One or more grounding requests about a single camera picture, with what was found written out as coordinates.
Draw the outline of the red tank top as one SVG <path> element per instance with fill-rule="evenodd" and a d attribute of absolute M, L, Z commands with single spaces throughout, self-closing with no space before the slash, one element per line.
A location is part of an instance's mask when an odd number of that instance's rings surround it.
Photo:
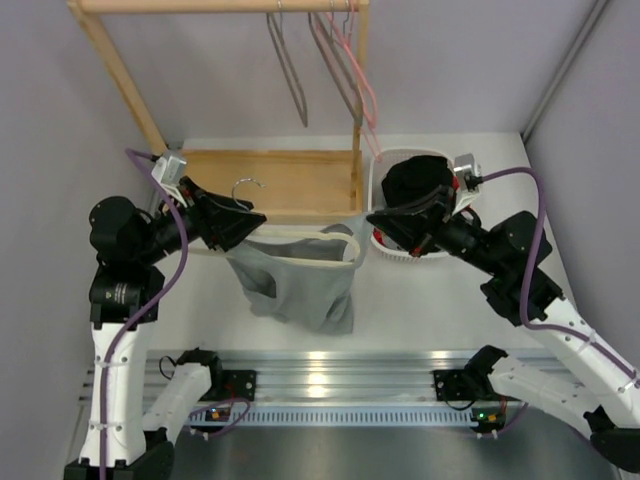
<path fill-rule="evenodd" d="M 367 216 L 375 242 L 394 252 L 410 253 L 418 247 L 419 256 L 436 252 L 436 247 L 423 245 L 427 228 L 453 212 L 458 187 L 452 174 L 439 180 L 388 174 L 382 182 L 385 207 Z"/>

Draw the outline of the cream hanger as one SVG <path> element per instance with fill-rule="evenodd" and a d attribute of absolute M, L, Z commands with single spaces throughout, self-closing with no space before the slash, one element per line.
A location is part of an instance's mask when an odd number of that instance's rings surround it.
<path fill-rule="evenodd" d="M 254 183 L 260 188 L 265 188 L 266 184 L 256 180 L 255 178 L 247 177 L 241 178 L 235 182 L 231 189 L 232 200 L 240 206 L 240 201 L 236 196 L 236 189 L 243 183 Z M 317 241 L 340 241 L 348 245 L 353 251 L 354 258 L 352 260 L 318 260 L 298 257 L 284 257 L 284 260 L 291 264 L 305 265 L 310 267 L 327 267 L 338 268 L 345 266 L 348 263 L 354 263 L 361 255 L 360 243 L 353 237 L 341 232 L 322 232 L 315 230 L 286 230 L 261 226 L 249 234 L 249 240 L 258 239 L 287 239 L 287 240 L 317 240 Z M 216 248 L 210 250 L 208 248 L 189 247 L 189 253 L 195 255 L 211 256 L 211 257 L 224 257 L 231 258 L 232 255 L 228 252 L 223 252 L 221 249 Z"/>

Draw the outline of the pink hanger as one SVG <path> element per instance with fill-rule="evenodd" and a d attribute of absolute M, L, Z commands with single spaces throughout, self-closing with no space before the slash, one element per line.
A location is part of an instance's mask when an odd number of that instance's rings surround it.
<path fill-rule="evenodd" d="M 353 51 L 351 43 L 355 24 L 355 17 L 363 13 L 360 1 L 345 1 L 345 19 L 341 26 L 337 25 L 334 10 L 330 14 L 326 14 L 328 25 L 330 26 L 330 34 L 332 39 L 337 43 L 339 49 L 344 52 L 348 59 L 351 72 L 355 76 L 358 91 L 361 97 L 360 111 L 363 114 L 362 124 L 374 131 L 377 127 L 379 118 L 379 109 L 375 91 L 365 73 L 365 67 L 362 62 L 357 59 L 356 53 Z"/>
<path fill-rule="evenodd" d="M 332 44 L 344 52 L 355 83 L 355 136 L 365 141 L 373 160 L 380 163 L 382 149 L 376 133 L 378 102 L 366 74 L 366 59 L 361 56 L 361 47 L 367 47 L 368 41 L 368 6 L 367 1 L 345 1 L 346 17 L 341 27 L 337 26 L 333 14 L 326 14 L 326 18 L 329 21 Z"/>

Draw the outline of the grey tank top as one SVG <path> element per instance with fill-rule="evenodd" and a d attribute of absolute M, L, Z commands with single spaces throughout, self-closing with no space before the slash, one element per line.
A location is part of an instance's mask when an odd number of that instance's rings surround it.
<path fill-rule="evenodd" d="M 281 244 L 246 240 L 231 251 L 227 261 L 254 315 L 318 334 L 352 333 L 351 288 L 364 263 L 372 226 L 362 214 L 322 232 L 344 234 L 360 250 L 342 239 L 304 238 Z"/>

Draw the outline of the beige hanger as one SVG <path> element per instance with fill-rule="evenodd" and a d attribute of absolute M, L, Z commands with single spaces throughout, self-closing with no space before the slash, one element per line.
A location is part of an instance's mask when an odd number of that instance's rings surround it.
<path fill-rule="evenodd" d="M 286 85 L 296 108 L 299 120 L 304 128 L 308 127 L 308 107 L 302 83 L 300 82 L 295 65 L 288 51 L 284 32 L 283 17 L 284 9 L 281 0 L 276 1 L 276 13 L 266 13 L 267 29 L 278 58 L 281 71 L 284 75 Z"/>

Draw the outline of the taupe hanger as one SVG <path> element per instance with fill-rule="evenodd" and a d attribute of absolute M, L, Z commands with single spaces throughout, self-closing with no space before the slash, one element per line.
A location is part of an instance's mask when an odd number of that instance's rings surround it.
<path fill-rule="evenodd" d="M 361 97 L 355 76 L 343 59 L 337 43 L 332 39 L 328 27 L 319 12 L 307 14 L 308 25 L 314 42 L 331 75 L 331 78 L 346 105 L 355 125 L 362 126 L 363 114 L 360 111 Z"/>

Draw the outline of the black tank top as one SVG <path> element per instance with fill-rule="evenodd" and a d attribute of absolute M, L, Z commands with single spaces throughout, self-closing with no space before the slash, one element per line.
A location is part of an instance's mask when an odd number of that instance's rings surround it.
<path fill-rule="evenodd" d="M 452 171 L 442 157 L 420 155 L 394 165 L 382 180 L 388 207 L 399 207 L 429 195 L 439 186 L 457 187 Z"/>

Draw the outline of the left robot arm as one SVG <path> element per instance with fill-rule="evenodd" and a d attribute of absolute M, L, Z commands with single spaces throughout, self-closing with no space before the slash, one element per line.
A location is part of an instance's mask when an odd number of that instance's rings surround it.
<path fill-rule="evenodd" d="M 195 348 L 182 353 L 173 375 L 149 410 L 143 408 L 144 376 L 160 299 L 186 266 L 190 242 L 227 252 L 266 221 L 249 201 L 207 192 L 190 178 L 166 213 L 151 216 L 129 199 L 112 196 L 89 215 L 90 243 L 98 269 L 89 289 L 94 344 L 91 413 L 77 460 L 67 479 L 167 479 L 175 444 L 197 403 L 210 401 L 229 419 L 237 397 L 217 354 Z M 177 252 L 175 275 L 157 263 Z"/>

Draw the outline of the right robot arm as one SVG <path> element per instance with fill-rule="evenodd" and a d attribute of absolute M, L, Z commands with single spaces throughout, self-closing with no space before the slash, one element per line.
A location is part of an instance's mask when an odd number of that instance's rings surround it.
<path fill-rule="evenodd" d="M 413 257 L 436 248 L 488 274 L 480 290 L 492 310 L 544 345 L 577 380 L 558 380 L 487 345 L 465 366 L 467 389 L 529 403 L 569 425 L 618 469 L 638 473 L 639 371 L 543 270 L 526 269 L 536 217 L 521 211 L 486 230 L 470 208 L 454 212 L 453 200 L 452 189 L 440 187 L 367 220 Z"/>

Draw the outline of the white plastic basket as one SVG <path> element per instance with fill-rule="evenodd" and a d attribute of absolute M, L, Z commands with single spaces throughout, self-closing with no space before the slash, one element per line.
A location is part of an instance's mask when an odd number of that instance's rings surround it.
<path fill-rule="evenodd" d="M 452 160 L 443 152 L 438 150 L 429 150 L 424 148 L 385 149 L 376 159 L 370 162 L 368 167 L 366 184 L 368 210 L 377 210 L 386 206 L 386 201 L 384 199 L 382 190 L 382 180 L 386 177 L 389 170 L 394 165 L 399 164 L 402 161 L 420 155 L 442 157 L 446 160 L 449 169 L 453 169 Z M 416 263 L 446 258 L 448 256 L 448 254 L 442 250 L 435 250 L 421 257 L 412 257 L 407 252 L 401 251 L 399 247 L 391 241 L 390 238 L 388 238 L 386 235 L 383 235 L 378 230 L 375 230 L 372 233 L 371 243 L 384 258 L 396 262 Z"/>

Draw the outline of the wooden clothes rack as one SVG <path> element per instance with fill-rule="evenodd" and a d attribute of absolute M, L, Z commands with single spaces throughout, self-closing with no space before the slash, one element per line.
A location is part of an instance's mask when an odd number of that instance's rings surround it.
<path fill-rule="evenodd" d="M 251 201 L 273 225 L 323 226 L 366 204 L 362 140 L 314 42 L 307 14 L 345 1 L 282 1 L 286 45 L 308 107 L 304 128 L 267 29 L 276 1 L 72 1 L 69 9 L 155 154 Z"/>

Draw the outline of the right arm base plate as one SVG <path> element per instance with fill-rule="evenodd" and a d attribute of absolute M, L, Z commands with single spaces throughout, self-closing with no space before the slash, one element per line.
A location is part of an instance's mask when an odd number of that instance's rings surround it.
<path fill-rule="evenodd" d="M 477 399 L 463 369 L 434 370 L 432 376 L 438 401 L 471 402 Z"/>

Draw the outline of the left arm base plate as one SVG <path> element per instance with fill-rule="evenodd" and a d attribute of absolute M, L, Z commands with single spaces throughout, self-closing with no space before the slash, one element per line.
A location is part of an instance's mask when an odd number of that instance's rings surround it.
<path fill-rule="evenodd" d="M 224 370 L 222 374 L 223 399 L 255 399 L 257 372 L 255 370 Z"/>

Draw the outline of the aluminium mounting rail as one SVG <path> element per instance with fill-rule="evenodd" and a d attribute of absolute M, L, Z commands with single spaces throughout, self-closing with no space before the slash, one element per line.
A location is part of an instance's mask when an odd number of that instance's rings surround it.
<path fill-rule="evenodd" d="M 472 350 L 219 353 L 224 369 L 257 373 L 260 405 L 433 403 L 433 372 L 461 368 L 473 355 Z"/>

